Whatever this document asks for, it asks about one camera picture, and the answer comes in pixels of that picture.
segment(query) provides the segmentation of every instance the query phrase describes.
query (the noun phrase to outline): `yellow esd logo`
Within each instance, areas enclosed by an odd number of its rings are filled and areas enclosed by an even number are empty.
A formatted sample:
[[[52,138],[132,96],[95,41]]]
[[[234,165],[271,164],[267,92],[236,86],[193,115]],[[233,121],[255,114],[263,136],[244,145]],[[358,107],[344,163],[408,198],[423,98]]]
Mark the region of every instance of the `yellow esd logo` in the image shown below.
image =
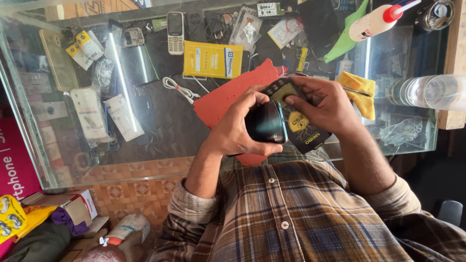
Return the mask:
[[[300,112],[291,112],[288,117],[288,125],[293,132],[298,132],[305,129],[308,123],[309,119]]]

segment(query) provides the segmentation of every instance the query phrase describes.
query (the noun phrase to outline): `red bottle cap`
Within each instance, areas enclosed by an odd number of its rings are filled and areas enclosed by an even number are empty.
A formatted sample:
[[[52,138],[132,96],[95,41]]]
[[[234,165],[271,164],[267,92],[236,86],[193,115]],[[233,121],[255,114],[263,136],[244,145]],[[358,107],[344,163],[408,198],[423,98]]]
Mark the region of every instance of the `red bottle cap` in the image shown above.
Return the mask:
[[[403,12],[401,12],[399,14],[395,14],[395,11],[397,9],[399,9],[399,8],[401,8],[401,5],[394,5],[392,7],[387,8],[384,11],[383,18],[384,18],[385,23],[390,24],[390,23],[400,19],[400,17],[403,15]]]
[[[107,240],[107,244],[112,244],[112,245],[115,245],[115,246],[118,246],[119,244],[121,244],[123,242],[123,240],[119,239],[119,238],[116,238],[116,237],[109,237],[109,239]]]

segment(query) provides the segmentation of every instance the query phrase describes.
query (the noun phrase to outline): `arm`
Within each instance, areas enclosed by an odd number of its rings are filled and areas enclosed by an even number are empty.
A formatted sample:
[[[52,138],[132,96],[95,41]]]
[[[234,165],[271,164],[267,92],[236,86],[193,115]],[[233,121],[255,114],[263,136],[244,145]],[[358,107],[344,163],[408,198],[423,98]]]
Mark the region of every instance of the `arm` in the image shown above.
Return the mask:
[[[387,212],[387,217],[420,212],[419,200],[392,171],[341,85],[305,76],[295,76],[293,80],[308,102],[291,96],[285,101],[340,140],[345,179],[351,190],[366,198],[376,212]]]
[[[258,92],[264,88],[252,86],[246,90],[202,144],[187,178],[177,184],[171,196],[169,215],[162,224],[151,262],[191,260],[206,226],[217,215],[216,189],[223,155],[282,151],[281,145],[253,141],[246,132],[244,117],[249,109],[269,101]]]

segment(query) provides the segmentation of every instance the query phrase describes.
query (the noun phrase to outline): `man's right hand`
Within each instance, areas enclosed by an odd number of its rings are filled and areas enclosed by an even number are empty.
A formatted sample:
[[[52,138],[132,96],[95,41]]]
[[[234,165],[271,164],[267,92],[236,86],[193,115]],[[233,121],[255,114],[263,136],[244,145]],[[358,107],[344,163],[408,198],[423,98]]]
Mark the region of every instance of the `man's right hand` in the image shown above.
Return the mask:
[[[309,76],[292,76],[307,101],[289,96],[285,102],[309,121],[337,137],[351,135],[364,128],[340,83]]]

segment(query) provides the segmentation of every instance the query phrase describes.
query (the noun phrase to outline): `purple cloth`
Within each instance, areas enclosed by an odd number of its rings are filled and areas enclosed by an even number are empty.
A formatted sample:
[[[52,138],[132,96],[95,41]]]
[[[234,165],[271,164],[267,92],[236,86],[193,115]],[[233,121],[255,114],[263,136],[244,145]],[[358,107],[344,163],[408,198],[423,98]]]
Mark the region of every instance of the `purple cloth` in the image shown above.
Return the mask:
[[[50,216],[56,225],[66,224],[68,230],[73,236],[78,236],[89,231],[89,228],[86,226],[86,221],[79,223],[79,225],[74,225],[73,221],[66,212],[65,209],[58,207]]]

